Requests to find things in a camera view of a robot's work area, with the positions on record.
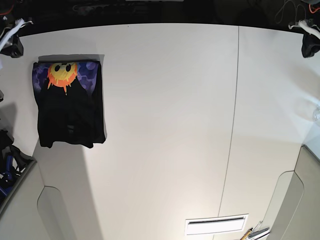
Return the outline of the black T-shirt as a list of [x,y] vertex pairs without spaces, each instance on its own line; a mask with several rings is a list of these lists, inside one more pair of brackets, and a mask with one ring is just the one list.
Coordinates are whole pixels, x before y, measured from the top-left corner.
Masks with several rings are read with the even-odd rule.
[[91,149],[106,140],[99,61],[35,62],[32,87],[41,147],[55,142]]

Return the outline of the blue and black tools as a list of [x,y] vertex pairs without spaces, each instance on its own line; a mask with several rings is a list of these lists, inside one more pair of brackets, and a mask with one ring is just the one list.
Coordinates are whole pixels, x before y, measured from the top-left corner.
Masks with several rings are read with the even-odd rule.
[[21,151],[13,145],[8,131],[0,131],[0,202],[9,195],[16,181],[28,165],[21,156]]

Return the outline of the grey pen tool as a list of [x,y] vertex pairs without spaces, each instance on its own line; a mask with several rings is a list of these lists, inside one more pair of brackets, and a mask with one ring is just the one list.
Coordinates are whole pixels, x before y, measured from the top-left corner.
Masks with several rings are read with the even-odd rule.
[[264,238],[265,236],[268,236],[270,234],[270,228],[267,227],[265,229],[253,232],[248,235],[247,239],[248,240],[258,240],[261,238]]

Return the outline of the yellow handled tool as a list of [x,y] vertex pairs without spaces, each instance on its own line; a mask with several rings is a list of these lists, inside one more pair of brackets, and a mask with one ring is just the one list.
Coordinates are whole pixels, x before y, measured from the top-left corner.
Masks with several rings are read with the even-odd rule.
[[247,237],[252,233],[253,228],[250,228],[243,236],[240,240],[246,240]]

